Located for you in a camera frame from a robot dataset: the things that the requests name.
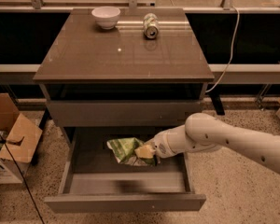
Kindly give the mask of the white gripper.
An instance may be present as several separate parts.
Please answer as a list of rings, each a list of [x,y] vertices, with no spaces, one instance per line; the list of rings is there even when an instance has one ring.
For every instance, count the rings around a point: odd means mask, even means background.
[[[172,150],[169,148],[166,132],[157,133],[153,138],[146,141],[145,146],[138,147],[134,152],[140,159],[152,159],[154,155],[162,159],[172,156]]]

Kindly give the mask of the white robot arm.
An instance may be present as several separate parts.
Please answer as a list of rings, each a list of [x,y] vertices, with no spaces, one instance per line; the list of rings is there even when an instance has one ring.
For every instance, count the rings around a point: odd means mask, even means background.
[[[135,150],[138,158],[171,158],[179,153],[227,147],[280,174],[280,136],[229,125],[204,113],[190,115],[184,125],[162,131]]]

